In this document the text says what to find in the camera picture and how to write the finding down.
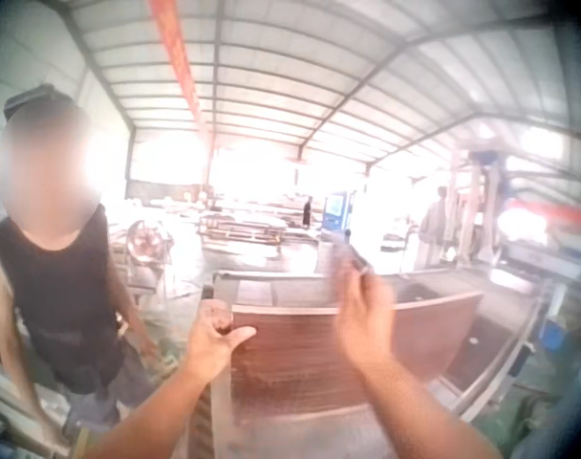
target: hand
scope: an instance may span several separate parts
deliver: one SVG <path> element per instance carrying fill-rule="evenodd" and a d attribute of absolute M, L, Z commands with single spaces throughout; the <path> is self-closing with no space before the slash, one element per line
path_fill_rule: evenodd
<path fill-rule="evenodd" d="M 228 365 L 233 350 L 256 334 L 252 327 L 231 327 L 231 311 L 218 299 L 202 301 L 188 337 L 185 369 L 191 378 L 210 383 Z"/>
<path fill-rule="evenodd" d="M 61 427 L 45 413 L 40 415 L 38 421 L 48 447 L 61 455 L 67 455 L 70 452 L 70 443 L 61 433 Z"/>
<path fill-rule="evenodd" d="M 161 351 L 156 342 L 150 339 L 148 335 L 138 337 L 138 346 L 140 354 L 144 358 L 151 358 L 158 360 L 161 356 Z"/>
<path fill-rule="evenodd" d="M 342 353 L 361 373 L 392 361 L 396 303 L 392 289 L 372 273 L 361 276 L 349 263 L 336 277 L 340 302 L 336 330 Z"/>

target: black tank top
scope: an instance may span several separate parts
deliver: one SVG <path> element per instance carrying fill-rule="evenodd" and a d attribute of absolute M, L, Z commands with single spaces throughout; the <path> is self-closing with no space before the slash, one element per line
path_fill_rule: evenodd
<path fill-rule="evenodd" d="M 108 295 L 108 225 L 97 207 L 74 243 L 46 251 L 10 219 L 0 222 L 0 264 L 36 353 L 71 392 L 93 393 L 122 365 Z"/>

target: man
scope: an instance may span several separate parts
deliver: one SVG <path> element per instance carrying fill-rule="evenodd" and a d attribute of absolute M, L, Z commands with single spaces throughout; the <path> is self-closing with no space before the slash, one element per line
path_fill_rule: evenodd
<path fill-rule="evenodd" d="M 50 85 L 11 99 L 5 115 L 0 354 L 45 438 L 63 445 L 26 369 L 15 312 L 61 385 L 70 421 L 98 431 L 118 422 L 117 401 L 133 408 L 153 392 L 138 353 L 118 335 L 117 313 L 142 353 L 154 355 L 157 346 L 118 277 L 104 208 L 87 186 L 85 115 Z"/>
<path fill-rule="evenodd" d="M 437 188 L 437 194 L 440 199 L 428 208 L 420 224 L 418 253 L 414 264 L 414 270 L 416 271 L 438 265 L 441 261 L 443 235 L 445 234 L 445 223 L 447 221 L 445 213 L 447 188 L 440 186 Z"/>
<path fill-rule="evenodd" d="M 303 226 L 306 229 L 310 228 L 312 223 L 312 196 L 308 198 L 308 201 L 303 206 Z"/>
<path fill-rule="evenodd" d="M 399 459 L 501 459 L 473 427 L 445 409 L 392 353 L 394 294 L 377 276 L 348 262 L 337 279 L 337 340 L 374 407 Z M 181 437 L 200 393 L 228 365 L 231 353 L 258 333 L 240 327 L 220 300 L 205 300 L 178 372 L 110 431 L 86 459 L 164 459 Z M 323 450 L 322 457 L 330 457 Z"/>

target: metal roof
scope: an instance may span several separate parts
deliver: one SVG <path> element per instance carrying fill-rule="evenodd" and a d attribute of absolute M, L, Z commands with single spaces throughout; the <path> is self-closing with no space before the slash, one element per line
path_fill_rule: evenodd
<path fill-rule="evenodd" d="M 63 3 L 137 128 L 195 129 L 146 0 Z M 520 193 L 581 207 L 581 47 L 544 3 L 178 0 L 178 9 L 217 133 L 421 174 L 449 167 L 462 142 L 498 136 Z"/>

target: forearm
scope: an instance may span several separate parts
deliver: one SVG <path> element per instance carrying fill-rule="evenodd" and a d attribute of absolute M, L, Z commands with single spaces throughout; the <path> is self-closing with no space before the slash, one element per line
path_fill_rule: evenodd
<path fill-rule="evenodd" d="M 397 361 L 360 374 L 399 459 L 498 459 L 473 427 L 452 415 Z"/>
<path fill-rule="evenodd" d="M 88 451 L 85 459 L 167 459 L 204 388 L 204 382 L 181 367 L 152 397 Z"/>
<path fill-rule="evenodd" d="M 46 416 L 32 380 L 27 372 L 27 367 L 23 359 L 23 353 L 18 342 L 2 343 L 0 345 L 0 355 L 2 365 L 11 376 L 12 382 L 16 386 L 21 401 L 30 414 L 38 421 Z"/>
<path fill-rule="evenodd" d="M 112 303 L 129 327 L 139 335 L 147 335 L 146 326 L 138 315 L 134 300 L 120 280 L 114 264 L 108 267 L 108 290 Z"/>

